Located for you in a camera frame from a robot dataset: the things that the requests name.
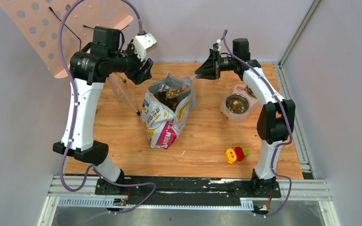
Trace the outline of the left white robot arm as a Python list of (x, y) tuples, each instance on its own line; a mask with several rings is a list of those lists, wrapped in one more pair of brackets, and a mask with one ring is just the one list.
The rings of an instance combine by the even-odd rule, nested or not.
[(126, 49), (123, 44), (121, 30), (96, 26), (92, 41), (73, 54), (68, 69), (72, 90), (66, 130), (61, 141), (53, 144), (54, 152), (93, 167), (113, 194), (121, 194), (126, 183), (124, 172), (108, 156), (108, 145), (93, 138), (99, 96), (113, 73), (124, 73), (136, 85), (151, 79), (153, 61), (146, 56), (157, 41), (140, 31)]

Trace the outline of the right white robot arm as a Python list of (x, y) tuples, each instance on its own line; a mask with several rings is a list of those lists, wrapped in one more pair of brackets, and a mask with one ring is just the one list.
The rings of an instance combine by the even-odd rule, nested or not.
[(195, 74), (200, 79), (218, 80), (223, 71), (233, 71), (253, 92), (261, 106), (257, 132), (262, 141), (258, 163), (252, 172), (250, 190), (255, 196), (269, 191), (275, 181), (276, 164), (281, 149), (292, 143), (296, 104), (284, 98), (266, 78), (261, 64), (251, 59), (249, 41), (238, 38), (229, 48), (224, 37), (209, 50), (208, 59)]

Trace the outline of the pet food bag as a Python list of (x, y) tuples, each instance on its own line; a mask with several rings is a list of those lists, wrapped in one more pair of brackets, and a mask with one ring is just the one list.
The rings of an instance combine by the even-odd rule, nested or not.
[(141, 120), (151, 148), (168, 149), (184, 129), (189, 114), (190, 95), (168, 99), (168, 74), (148, 86), (141, 105)]

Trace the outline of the clear plastic scoop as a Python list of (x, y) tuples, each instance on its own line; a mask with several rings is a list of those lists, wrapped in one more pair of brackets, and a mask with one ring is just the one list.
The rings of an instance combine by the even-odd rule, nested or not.
[[(194, 81), (197, 79), (196, 74), (192, 74), (189, 77), (193, 78)], [(190, 95), (191, 87), (188, 83), (182, 81), (180, 78), (176, 78), (168, 74), (169, 84), (165, 92), (165, 97), (168, 99), (178, 98), (180, 100)]]

